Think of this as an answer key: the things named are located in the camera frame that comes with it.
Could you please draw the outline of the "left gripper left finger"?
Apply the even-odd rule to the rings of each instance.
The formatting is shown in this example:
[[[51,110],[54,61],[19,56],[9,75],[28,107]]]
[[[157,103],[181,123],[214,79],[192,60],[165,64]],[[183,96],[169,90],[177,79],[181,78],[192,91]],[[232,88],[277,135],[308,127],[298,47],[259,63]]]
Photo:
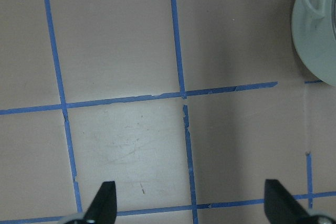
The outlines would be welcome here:
[[[117,195],[114,181],[103,182],[84,214],[84,223],[114,224],[117,218]]]

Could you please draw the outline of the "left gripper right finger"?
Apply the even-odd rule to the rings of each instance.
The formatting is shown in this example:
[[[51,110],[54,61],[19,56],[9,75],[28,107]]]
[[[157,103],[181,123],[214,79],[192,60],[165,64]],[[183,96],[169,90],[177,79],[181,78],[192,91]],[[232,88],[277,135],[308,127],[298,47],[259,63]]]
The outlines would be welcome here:
[[[265,180],[264,213],[271,224],[318,223],[277,179]]]

